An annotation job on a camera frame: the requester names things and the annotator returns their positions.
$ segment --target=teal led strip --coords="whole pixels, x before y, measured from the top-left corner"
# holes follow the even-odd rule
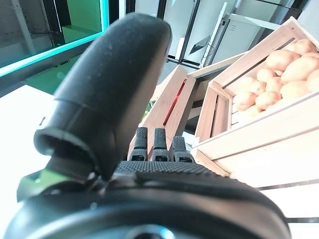
[[[102,26],[102,31],[99,33],[96,33],[91,36],[87,36],[85,38],[82,38],[80,40],[74,41],[67,43],[63,46],[56,47],[54,49],[36,54],[34,56],[28,57],[26,59],[23,59],[21,61],[14,62],[10,65],[4,66],[0,68],[0,77],[5,76],[6,74],[9,74],[13,71],[19,70],[23,67],[29,66],[35,62],[39,62],[41,60],[44,60],[48,57],[54,56],[56,54],[59,54],[63,51],[67,51],[71,48],[74,48],[76,46],[82,45],[84,43],[87,43],[89,41],[94,40],[98,36],[102,35],[107,27],[109,26],[109,1],[108,0],[100,0],[100,12],[101,12],[101,26]]]

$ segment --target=wooden crate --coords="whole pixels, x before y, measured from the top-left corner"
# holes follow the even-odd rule
[[[232,99],[242,77],[256,77],[274,50],[299,39],[319,43],[294,18],[215,77],[199,117],[193,155],[212,161],[231,177],[254,187],[318,179],[319,93],[265,111],[250,122],[236,122]]]
[[[243,55],[244,53],[241,53],[189,74],[178,65],[161,84],[156,86],[151,98],[151,100],[156,100],[156,103],[139,125],[148,128],[148,160],[152,156],[155,128],[166,129],[166,144],[170,150],[172,139],[177,134],[179,124],[187,111],[187,104],[192,104],[189,99],[196,85],[196,79],[228,67]],[[133,150],[134,143],[135,136],[130,143],[128,156]],[[210,168],[212,165],[215,166],[214,172],[228,175],[223,170],[218,169],[219,167],[213,162],[210,162],[209,165]]]

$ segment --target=robotic hand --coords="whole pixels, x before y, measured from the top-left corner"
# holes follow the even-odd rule
[[[5,239],[291,238],[272,201],[194,163],[180,138],[175,160],[156,141],[164,151],[145,161],[138,129],[141,144],[123,161],[170,41],[164,21],[129,14],[80,57],[35,132],[51,159],[21,180]]]

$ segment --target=potato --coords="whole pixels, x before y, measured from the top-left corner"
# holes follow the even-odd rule
[[[283,74],[282,71],[274,71],[276,73],[277,76],[281,76]]]
[[[276,92],[264,92],[256,98],[256,106],[266,110],[281,99],[281,95]]]
[[[296,43],[290,43],[284,47],[285,50],[296,52]]]
[[[265,92],[266,82],[263,81],[255,81],[249,87],[249,91],[255,93],[257,96],[261,93]]]
[[[276,76],[268,80],[268,83],[266,84],[266,91],[279,93],[282,86],[281,77]]]
[[[280,89],[280,94],[283,99],[294,99],[308,93],[306,81],[292,81],[283,85]]]
[[[317,53],[316,46],[308,39],[299,40],[296,43],[295,51],[301,55],[304,55],[309,52]]]
[[[255,104],[257,95],[252,92],[240,92],[234,97],[235,107],[238,111],[245,111]]]
[[[309,75],[306,86],[309,92],[319,91],[319,70],[315,70]]]
[[[267,83],[268,79],[273,78],[275,76],[276,76],[276,73],[273,70],[267,69],[267,68],[260,69],[257,72],[257,80],[263,81],[266,83]]]
[[[281,76],[283,84],[291,81],[305,81],[312,71],[319,69],[319,58],[303,56],[292,62]]]
[[[272,70],[284,72],[290,63],[300,57],[301,55],[296,52],[285,49],[277,50],[270,53],[269,56],[266,58],[266,65]]]
[[[250,85],[255,82],[254,77],[243,77],[238,80],[239,90],[240,91],[249,91]]]
[[[297,52],[300,55],[305,55],[309,52],[317,53],[316,46],[308,39],[302,39],[296,43],[291,43],[285,47],[286,50]]]
[[[259,108],[258,106],[254,105],[249,107],[246,111],[243,112],[242,119],[243,120],[249,120],[253,117],[256,117],[260,112],[263,110]]]
[[[313,57],[317,57],[319,58],[319,53],[313,53],[313,52],[309,52],[309,53],[306,53],[305,55],[303,56],[313,56]]]

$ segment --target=black rubber grip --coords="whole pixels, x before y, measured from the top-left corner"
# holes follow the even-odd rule
[[[132,13],[110,26],[79,58],[34,135],[46,155],[92,162],[108,180],[154,92],[171,42],[170,26]]]
[[[154,149],[167,149],[164,128],[156,128],[154,133]]]
[[[138,127],[136,130],[136,139],[134,149],[147,149],[148,148],[148,128]]]
[[[173,138],[173,151],[186,152],[185,139],[182,136],[174,136]]]

